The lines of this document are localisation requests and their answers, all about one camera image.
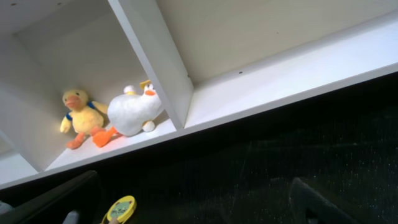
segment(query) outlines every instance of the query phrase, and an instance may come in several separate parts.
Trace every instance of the white plush toy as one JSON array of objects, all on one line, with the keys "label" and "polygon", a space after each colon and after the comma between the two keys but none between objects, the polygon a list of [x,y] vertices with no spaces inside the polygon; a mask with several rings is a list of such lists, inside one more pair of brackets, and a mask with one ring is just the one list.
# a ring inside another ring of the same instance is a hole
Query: white plush toy
[{"label": "white plush toy", "polygon": [[125,94],[111,101],[108,118],[113,127],[94,135],[93,141],[98,147],[105,146],[117,133],[133,136],[141,130],[155,129],[153,120],[163,111],[162,103],[150,80],[140,83],[140,87],[144,89],[143,95],[137,95],[133,86],[127,86]]}]

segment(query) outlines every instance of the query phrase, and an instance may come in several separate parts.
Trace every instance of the yellow plush toy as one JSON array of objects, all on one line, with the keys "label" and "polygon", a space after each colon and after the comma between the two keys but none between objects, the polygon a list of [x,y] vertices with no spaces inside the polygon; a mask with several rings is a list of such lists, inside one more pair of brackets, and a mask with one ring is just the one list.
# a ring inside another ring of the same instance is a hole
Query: yellow plush toy
[{"label": "yellow plush toy", "polygon": [[108,106],[89,101],[87,93],[83,90],[66,91],[62,96],[62,101],[71,112],[63,118],[60,130],[62,133],[67,133],[73,125],[77,133],[76,138],[67,143],[68,148],[77,149],[83,144],[86,135],[94,136],[100,131],[105,131],[104,118],[97,110],[106,114]]}]

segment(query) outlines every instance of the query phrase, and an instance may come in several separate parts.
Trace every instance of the duck beak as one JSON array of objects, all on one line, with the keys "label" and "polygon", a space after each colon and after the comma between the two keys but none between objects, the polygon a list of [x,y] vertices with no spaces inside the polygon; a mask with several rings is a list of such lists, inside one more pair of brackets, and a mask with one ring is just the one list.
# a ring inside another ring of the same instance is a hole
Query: duck beak
[{"label": "duck beak", "polygon": [[69,107],[69,108],[77,108],[80,105],[80,98],[79,96],[68,96],[67,101],[65,102],[65,106]]},{"label": "duck beak", "polygon": [[156,92],[155,92],[154,90],[147,90],[147,91],[145,91],[145,95],[153,96],[153,95],[155,95],[155,94],[156,94]]}]

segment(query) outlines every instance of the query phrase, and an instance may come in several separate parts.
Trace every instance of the yellow circular toy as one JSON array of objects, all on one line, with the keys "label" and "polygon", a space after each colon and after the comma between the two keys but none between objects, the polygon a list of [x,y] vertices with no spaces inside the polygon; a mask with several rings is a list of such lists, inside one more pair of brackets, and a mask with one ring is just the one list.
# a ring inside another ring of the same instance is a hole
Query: yellow circular toy
[{"label": "yellow circular toy", "polygon": [[117,217],[119,223],[125,223],[137,208],[136,199],[133,196],[125,196],[115,202],[109,211],[105,214],[102,224],[109,224]]}]

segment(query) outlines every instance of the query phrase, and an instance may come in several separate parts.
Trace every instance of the duck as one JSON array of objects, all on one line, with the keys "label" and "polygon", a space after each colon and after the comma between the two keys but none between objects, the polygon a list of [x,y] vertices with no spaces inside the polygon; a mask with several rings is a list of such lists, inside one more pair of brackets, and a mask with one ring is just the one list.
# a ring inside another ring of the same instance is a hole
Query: duck
[{"label": "duck", "polygon": [[144,94],[138,95],[134,86],[127,86],[124,94],[110,102],[108,118],[112,127],[93,136],[98,147],[110,142],[115,134],[133,136],[140,131],[151,132],[155,129],[154,120],[164,110],[162,102],[150,80],[140,83]]},{"label": "duck", "polygon": [[73,126],[77,136],[74,140],[67,142],[67,148],[77,149],[85,140],[87,135],[94,136],[103,128],[104,117],[99,113],[106,114],[108,106],[95,101],[89,101],[88,94],[83,90],[68,90],[62,96],[64,105],[70,110],[62,119],[61,133],[69,132]]}]

